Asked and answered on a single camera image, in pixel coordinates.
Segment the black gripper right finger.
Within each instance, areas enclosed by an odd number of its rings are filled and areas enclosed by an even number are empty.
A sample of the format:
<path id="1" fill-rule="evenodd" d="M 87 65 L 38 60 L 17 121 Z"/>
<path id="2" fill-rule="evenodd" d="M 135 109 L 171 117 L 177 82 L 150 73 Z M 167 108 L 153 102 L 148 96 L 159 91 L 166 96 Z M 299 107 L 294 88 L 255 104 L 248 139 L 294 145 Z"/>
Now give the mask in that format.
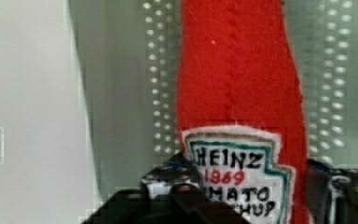
<path id="1" fill-rule="evenodd" d="M 308 159 L 306 205 L 313 224 L 358 224 L 358 169 Z"/>

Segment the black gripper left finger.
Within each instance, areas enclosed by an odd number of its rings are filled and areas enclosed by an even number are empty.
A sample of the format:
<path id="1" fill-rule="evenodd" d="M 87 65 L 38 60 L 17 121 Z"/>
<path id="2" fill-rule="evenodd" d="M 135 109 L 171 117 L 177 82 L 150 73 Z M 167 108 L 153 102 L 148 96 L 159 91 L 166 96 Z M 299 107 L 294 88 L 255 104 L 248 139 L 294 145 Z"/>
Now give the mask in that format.
<path id="1" fill-rule="evenodd" d="M 138 189 L 113 195 L 81 224 L 249 224 L 226 203 L 213 202 L 201 177 L 179 152 L 144 175 Z"/>

